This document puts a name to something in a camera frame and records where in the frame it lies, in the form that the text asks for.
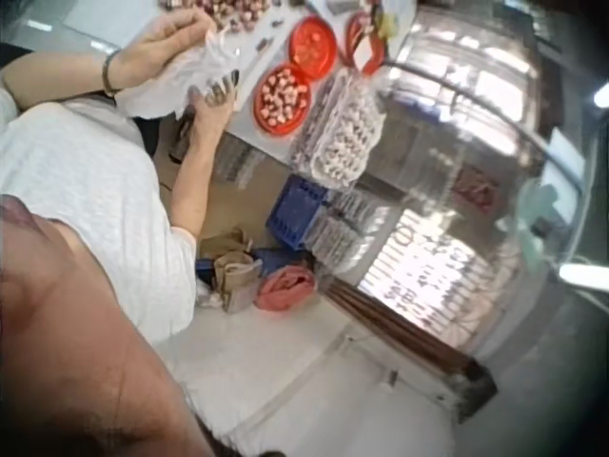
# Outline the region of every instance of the red plate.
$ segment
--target red plate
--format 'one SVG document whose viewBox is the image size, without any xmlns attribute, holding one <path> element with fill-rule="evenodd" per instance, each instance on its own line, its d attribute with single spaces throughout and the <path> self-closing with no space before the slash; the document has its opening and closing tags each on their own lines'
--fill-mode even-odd
<svg viewBox="0 0 609 457">
<path fill-rule="evenodd" d="M 296 84 L 305 85 L 308 88 L 308 91 L 304 95 L 301 95 L 302 97 L 305 97 L 306 108 L 296 108 L 295 112 L 294 112 L 294 118 L 291 121 L 288 121 L 285 124 L 282 124 L 280 126 L 272 127 L 267 123 L 266 119 L 263 119 L 263 116 L 260 113 L 261 109 L 265 105 L 264 100 L 263 100 L 263 85 L 266 84 L 269 76 L 275 75 L 285 69 L 292 70 L 292 74 L 296 78 Z M 270 133 L 271 135 L 274 135 L 274 136 L 288 135 L 289 133 L 291 133 L 292 131 L 297 129 L 303 123 L 303 121 L 305 120 L 306 115 L 308 114 L 310 109 L 311 109 L 311 86 L 309 85 L 308 79 L 307 79 L 305 73 L 302 71 L 302 69 L 300 69 L 299 67 L 296 67 L 294 65 L 291 65 L 291 64 L 280 65 L 276 69 L 272 70 L 269 74 L 267 74 L 262 79 L 261 83 L 259 84 L 258 88 L 256 89 L 256 98 L 254 99 L 254 118 L 256 119 L 256 122 L 258 122 L 258 125 L 262 129 L 264 129 L 265 131 Z"/>
<path fill-rule="evenodd" d="M 360 24 L 360 19 L 366 16 L 369 16 L 367 12 L 356 12 L 353 14 L 353 17 L 349 19 L 349 24 L 346 28 L 346 55 L 349 59 L 349 65 L 351 67 L 355 66 L 355 63 L 353 62 L 353 54 L 355 54 L 355 50 L 360 44 L 363 34 L 363 27 Z M 369 35 L 369 38 L 370 46 L 372 47 L 372 58 L 362 70 L 362 73 L 368 76 L 373 74 L 381 67 L 385 56 L 384 42 L 381 38 L 379 38 L 379 35 L 372 33 Z"/>
<path fill-rule="evenodd" d="M 311 80 L 322 79 L 334 67 L 338 44 L 334 31 L 318 16 L 309 16 L 292 31 L 289 58 Z"/>
</svg>

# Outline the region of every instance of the white shirt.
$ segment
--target white shirt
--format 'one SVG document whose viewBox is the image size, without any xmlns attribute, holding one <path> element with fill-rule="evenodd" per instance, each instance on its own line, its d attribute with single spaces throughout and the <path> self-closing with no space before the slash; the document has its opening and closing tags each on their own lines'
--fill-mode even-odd
<svg viewBox="0 0 609 457">
<path fill-rule="evenodd" d="M 196 242 L 170 226 L 156 170 L 133 133 L 127 119 L 89 100 L 18 116 L 0 88 L 0 194 L 72 228 L 127 317 L 158 343 L 192 320 Z"/>
</svg>

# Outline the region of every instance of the blue basket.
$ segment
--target blue basket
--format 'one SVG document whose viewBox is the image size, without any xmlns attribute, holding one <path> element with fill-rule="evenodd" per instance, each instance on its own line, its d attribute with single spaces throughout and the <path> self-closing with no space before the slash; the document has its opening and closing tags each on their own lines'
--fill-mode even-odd
<svg viewBox="0 0 609 457">
<path fill-rule="evenodd" d="M 266 227 L 292 249 L 304 248 L 306 233 L 326 195 L 327 189 L 292 174 L 266 221 Z"/>
</svg>

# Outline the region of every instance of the pink cloth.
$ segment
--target pink cloth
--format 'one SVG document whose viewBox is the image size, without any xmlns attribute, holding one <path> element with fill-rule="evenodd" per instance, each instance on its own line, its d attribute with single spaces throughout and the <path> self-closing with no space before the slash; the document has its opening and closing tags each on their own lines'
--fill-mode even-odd
<svg viewBox="0 0 609 457">
<path fill-rule="evenodd" d="M 305 267 L 284 267 L 260 287 L 256 306 L 266 311 L 287 311 L 315 291 L 315 276 Z"/>
</svg>

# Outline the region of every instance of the white plastic bag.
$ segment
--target white plastic bag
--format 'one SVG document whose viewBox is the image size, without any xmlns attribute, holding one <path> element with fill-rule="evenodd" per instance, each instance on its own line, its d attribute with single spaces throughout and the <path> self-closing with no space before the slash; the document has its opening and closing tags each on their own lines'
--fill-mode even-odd
<svg viewBox="0 0 609 457">
<path fill-rule="evenodd" d="M 175 112 L 178 119 L 188 106 L 188 89 L 210 91 L 211 82 L 219 82 L 237 68 L 237 56 L 225 46 L 225 36 L 208 32 L 206 43 L 175 58 L 156 78 L 142 86 L 125 89 L 115 99 L 118 109 L 130 117 L 156 119 Z"/>
</svg>

